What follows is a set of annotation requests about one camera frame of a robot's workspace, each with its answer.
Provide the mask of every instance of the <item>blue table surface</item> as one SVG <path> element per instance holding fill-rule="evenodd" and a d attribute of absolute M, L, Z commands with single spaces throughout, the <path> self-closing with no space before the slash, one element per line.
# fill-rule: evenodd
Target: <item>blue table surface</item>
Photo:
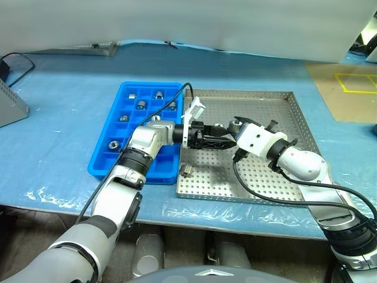
<path fill-rule="evenodd" d="M 119 85 L 189 81 L 194 88 L 293 91 L 333 179 L 377 206 L 373 125 L 335 121 L 303 61 L 140 43 L 113 57 L 29 57 L 36 69 L 12 88 L 28 103 L 29 117 L 0 128 L 3 205 L 78 213 L 98 184 L 87 166 Z M 344 62 L 367 64 L 353 54 Z M 139 222 L 324 238 L 306 208 L 179 199 L 176 185 L 147 185 L 142 194 Z"/>

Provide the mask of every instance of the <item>cardboard sheet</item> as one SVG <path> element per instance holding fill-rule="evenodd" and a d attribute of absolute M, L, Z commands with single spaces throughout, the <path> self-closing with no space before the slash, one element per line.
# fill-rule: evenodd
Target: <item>cardboard sheet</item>
<path fill-rule="evenodd" d="M 377 65 L 305 66 L 336 121 L 377 123 Z"/>

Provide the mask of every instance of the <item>white backdrop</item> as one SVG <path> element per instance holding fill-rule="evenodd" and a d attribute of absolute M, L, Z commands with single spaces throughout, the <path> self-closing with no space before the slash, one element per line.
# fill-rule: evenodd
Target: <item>white backdrop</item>
<path fill-rule="evenodd" d="M 0 0 L 0 54 L 126 39 L 338 62 L 377 0 Z"/>

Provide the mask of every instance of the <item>metal tray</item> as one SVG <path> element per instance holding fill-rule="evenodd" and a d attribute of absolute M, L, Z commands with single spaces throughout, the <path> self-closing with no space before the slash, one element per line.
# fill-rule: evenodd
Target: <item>metal tray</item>
<path fill-rule="evenodd" d="M 297 147 L 320 154 L 292 92 L 195 90 L 195 95 L 207 107 L 199 119 L 205 124 L 221 123 L 227 127 L 234 116 L 242 116 L 266 126 L 274 119 L 279 122 L 274 130 L 286 133 L 289 140 L 297 138 Z M 186 92 L 184 109 L 190 102 Z M 266 203 L 239 185 L 232 168 L 232 155 L 236 150 L 236 147 L 228 150 L 181 149 L 180 164 L 192 165 L 194 172 L 192 177 L 178 176 L 177 196 Z M 278 199 L 303 200 L 297 185 L 271 171 L 268 164 L 268 161 L 249 155 L 239 162 L 239 172 L 248 186 L 258 193 Z"/>

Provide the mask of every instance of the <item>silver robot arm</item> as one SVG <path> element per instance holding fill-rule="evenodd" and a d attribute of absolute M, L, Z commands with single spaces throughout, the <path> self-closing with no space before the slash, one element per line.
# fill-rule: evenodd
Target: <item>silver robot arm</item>
<path fill-rule="evenodd" d="M 152 121 L 135 129 L 104 182 L 91 216 L 72 226 L 6 283 L 92 283 L 101 279 L 122 229 L 135 222 L 145 175 L 163 145 L 173 144 L 174 123 Z"/>
<path fill-rule="evenodd" d="M 284 133 L 275 133 L 271 126 L 265 128 L 252 120 L 244 123 L 232 121 L 229 129 L 235 129 L 233 135 L 239 150 L 271 160 L 269 167 L 272 170 L 283 171 L 293 180 L 332 185 L 326 161 L 314 152 L 298 149 L 296 142 L 288 142 Z M 308 185 L 298 187 L 305 201 L 335 202 L 355 207 L 349 194 L 343 191 Z M 365 218 L 361 219 L 349 209 L 334 206 L 308 208 L 352 280 L 350 282 L 375 282 L 376 227 L 366 225 Z"/>

